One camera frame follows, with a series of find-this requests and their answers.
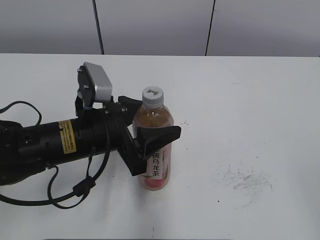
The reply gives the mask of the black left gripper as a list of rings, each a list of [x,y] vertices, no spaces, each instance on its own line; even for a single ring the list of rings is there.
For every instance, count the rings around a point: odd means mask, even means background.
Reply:
[[[169,145],[181,136],[180,126],[158,128],[138,127],[136,140],[128,126],[142,106],[141,100],[119,96],[118,102],[110,101],[103,108],[84,109],[82,100],[75,100],[74,120],[77,154],[107,154],[118,151],[132,176],[146,172],[147,159],[156,151]]]

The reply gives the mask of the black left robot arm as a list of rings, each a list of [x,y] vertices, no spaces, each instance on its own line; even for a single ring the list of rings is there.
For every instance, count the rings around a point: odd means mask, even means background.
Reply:
[[[138,127],[132,137],[129,125],[142,105],[121,96],[103,108],[76,108],[77,117],[23,127],[14,121],[0,123],[0,184],[16,184],[52,165],[117,151],[133,176],[144,174],[148,159],[181,136],[179,126]]]

